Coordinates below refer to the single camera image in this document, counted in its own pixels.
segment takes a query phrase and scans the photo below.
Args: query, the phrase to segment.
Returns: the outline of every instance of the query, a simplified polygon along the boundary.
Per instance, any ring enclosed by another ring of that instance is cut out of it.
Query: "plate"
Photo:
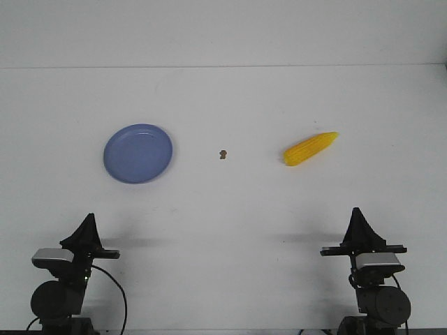
[[[173,144],[159,127],[133,124],[115,133],[104,149],[109,174],[128,184],[145,183],[160,175],[173,156]]]

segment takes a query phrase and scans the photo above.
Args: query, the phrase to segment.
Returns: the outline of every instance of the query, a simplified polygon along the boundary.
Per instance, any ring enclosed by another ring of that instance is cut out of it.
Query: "black cable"
[[[392,276],[392,278],[394,279],[394,282],[396,282],[396,286],[397,286],[397,288],[398,288],[399,290],[402,291],[402,289],[400,288],[400,284],[399,284],[399,282],[397,281],[396,276],[395,276],[394,274],[392,274],[391,276]],[[408,321],[405,321],[405,334],[406,334],[406,335],[409,335]]]
[[[29,332],[29,328],[31,328],[31,326],[33,325],[33,323],[35,323],[35,321],[37,321],[37,320],[39,320],[39,318],[35,318],[34,320],[32,320],[30,323],[29,323],[29,325],[28,325],[28,327],[27,327],[27,330],[25,330],[26,332]]]
[[[126,293],[124,292],[123,287],[117,282],[117,280],[115,278],[113,278],[113,276],[111,274],[109,274],[106,270],[104,270],[103,268],[98,267],[96,265],[92,265],[91,267],[93,267],[94,269],[97,269],[97,270],[103,272],[110,279],[112,279],[112,281],[115,283],[116,286],[118,286],[119,290],[123,294],[123,300],[124,300],[124,321],[123,321],[123,327],[121,328],[121,332],[119,333],[119,335],[123,335],[124,329],[126,329],[126,322],[127,322],[127,298],[126,298]]]

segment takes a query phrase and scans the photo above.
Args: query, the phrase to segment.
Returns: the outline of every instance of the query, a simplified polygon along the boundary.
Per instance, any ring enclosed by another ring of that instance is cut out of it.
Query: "white surface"
[[[0,67],[447,63],[445,0],[0,1]]]
[[[390,244],[411,327],[447,325],[447,72],[444,66],[0,71],[0,324],[23,328],[57,247],[89,212],[129,296],[129,329],[336,327],[356,311],[348,258],[322,258],[359,206]],[[121,127],[164,128],[174,158],[122,184],[103,148]],[[335,143],[297,167],[281,152],[323,131]],[[228,152],[226,160],[219,152]],[[101,273],[85,314],[118,329]]]

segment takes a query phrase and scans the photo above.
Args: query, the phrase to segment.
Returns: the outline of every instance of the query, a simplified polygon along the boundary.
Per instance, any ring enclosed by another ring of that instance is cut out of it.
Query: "yellow corn cob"
[[[330,144],[337,138],[338,133],[321,133],[307,140],[304,140],[284,152],[284,162],[289,166],[295,166],[301,162],[311,158],[321,150],[329,147]]]

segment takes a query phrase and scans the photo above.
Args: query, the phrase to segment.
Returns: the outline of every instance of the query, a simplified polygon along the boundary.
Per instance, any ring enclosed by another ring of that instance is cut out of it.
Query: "corn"
[[[288,166],[295,166],[330,146],[338,133],[321,133],[304,140],[284,152],[284,162]]]

